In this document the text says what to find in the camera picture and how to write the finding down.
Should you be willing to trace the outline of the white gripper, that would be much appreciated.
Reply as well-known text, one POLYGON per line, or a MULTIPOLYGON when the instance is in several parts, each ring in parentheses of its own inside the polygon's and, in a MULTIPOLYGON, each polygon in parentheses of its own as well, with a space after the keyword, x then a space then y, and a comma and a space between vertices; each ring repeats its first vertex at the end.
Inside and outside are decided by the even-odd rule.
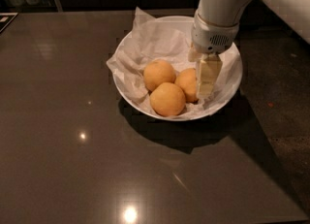
POLYGON ((223 65, 218 54, 232 46, 238 29, 238 24, 230 27, 210 24, 203 20, 198 12, 195 12, 188 60, 198 61, 196 70, 199 99, 207 99, 212 94, 223 65))

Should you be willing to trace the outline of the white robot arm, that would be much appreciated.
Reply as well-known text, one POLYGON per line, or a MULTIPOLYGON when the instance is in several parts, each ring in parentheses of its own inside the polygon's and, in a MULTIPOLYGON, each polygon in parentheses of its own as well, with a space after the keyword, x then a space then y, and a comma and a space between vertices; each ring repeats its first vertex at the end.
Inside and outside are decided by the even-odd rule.
MULTIPOLYGON (((197 96, 213 91, 222 63, 239 30, 244 10, 252 0, 200 0, 195 11, 188 59, 198 63, 197 96)), ((310 0, 261 0, 304 41, 310 43, 310 0)))

